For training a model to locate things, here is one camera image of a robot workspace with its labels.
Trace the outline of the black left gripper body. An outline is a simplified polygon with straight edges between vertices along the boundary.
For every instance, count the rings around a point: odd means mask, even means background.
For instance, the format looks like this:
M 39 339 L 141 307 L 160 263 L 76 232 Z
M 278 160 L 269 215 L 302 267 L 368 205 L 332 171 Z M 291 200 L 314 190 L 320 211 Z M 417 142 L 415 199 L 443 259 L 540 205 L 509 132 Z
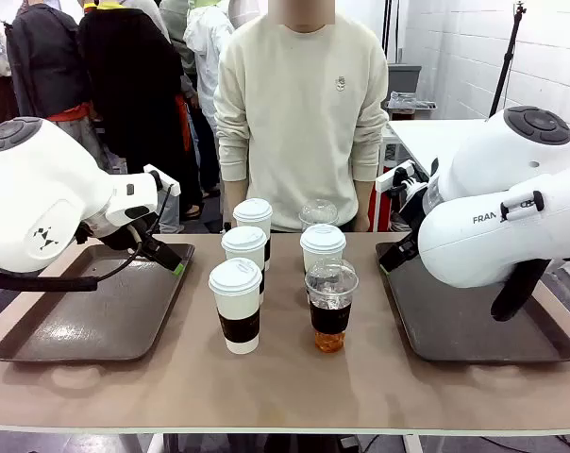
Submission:
M 155 212 L 140 217 L 127 226 L 121 226 L 100 241 L 113 250 L 138 250 L 145 257 L 145 246 L 148 243 L 163 243 L 153 237 L 159 226 L 159 217 Z

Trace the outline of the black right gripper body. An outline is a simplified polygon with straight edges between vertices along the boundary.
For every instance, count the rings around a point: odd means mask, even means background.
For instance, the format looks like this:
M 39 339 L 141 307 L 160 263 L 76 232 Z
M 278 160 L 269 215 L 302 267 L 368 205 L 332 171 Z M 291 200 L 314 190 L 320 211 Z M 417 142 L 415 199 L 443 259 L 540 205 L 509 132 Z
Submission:
M 413 235 L 409 235 L 403 240 L 394 244 L 391 248 L 388 249 L 387 252 L 398 253 L 401 256 L 400 265 L 408 260 L 412 260 L 418 255 L 418 245 L 416 238 Z

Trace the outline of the person's left hand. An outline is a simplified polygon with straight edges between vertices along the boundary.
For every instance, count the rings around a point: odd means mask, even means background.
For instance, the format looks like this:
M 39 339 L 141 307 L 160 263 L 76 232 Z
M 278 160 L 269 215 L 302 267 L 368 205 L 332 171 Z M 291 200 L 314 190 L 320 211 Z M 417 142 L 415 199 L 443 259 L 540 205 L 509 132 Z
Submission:
M 358 199 L 358 211 L 354 222 L 355 232 L 368 232 L 370 229 L 369 209 L 374 182 L 354 181 L 356 196 Z

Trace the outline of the person's right hand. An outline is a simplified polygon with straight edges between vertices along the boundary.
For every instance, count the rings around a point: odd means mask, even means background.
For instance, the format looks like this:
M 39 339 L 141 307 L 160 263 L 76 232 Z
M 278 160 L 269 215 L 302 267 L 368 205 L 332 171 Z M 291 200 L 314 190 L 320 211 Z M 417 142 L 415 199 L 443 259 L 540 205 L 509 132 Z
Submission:
M 237 225 L 234 217 L 235 208 L 240 205 L 247 196 L 248 180 L 226 181 L 225 182 L 225 197 L 227 204 L 227 221 L 232 227 Z

